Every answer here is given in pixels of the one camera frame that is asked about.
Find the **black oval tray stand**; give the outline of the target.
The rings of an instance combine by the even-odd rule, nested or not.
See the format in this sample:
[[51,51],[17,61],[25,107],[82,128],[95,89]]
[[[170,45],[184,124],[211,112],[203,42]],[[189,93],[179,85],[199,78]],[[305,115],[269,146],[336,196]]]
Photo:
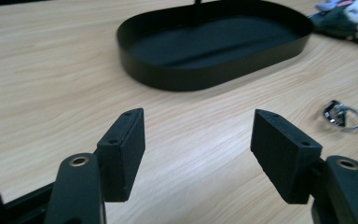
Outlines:
[[117,29],[133,79],[165,91],[200,91],[289,60],[313,30],[305,15],[265,0],[218,0],[150,11]]

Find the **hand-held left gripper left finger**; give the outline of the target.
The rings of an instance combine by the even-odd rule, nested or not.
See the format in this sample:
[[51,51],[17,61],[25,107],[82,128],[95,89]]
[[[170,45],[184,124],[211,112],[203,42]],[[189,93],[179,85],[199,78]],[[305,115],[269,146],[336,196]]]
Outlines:
[[121,114],[98,142],[98,159],[103,199],[126,202],[145,153],[144,110],[136,108]]

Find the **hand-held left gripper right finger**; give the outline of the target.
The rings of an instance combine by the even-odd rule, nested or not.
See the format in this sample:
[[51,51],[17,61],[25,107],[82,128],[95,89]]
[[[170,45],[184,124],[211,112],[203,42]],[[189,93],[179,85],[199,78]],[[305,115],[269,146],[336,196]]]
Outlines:
[[322,148],[281,115],[255,111],[250,149],[287,203],[308,202],[310,170],[320,159]]

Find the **dark green plush toy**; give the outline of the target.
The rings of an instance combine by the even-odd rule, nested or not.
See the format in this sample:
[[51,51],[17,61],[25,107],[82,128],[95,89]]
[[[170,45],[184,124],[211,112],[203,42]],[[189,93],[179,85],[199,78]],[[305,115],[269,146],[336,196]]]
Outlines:
[[358,43],[358,0],[325,0],[310,15],[314,32]]

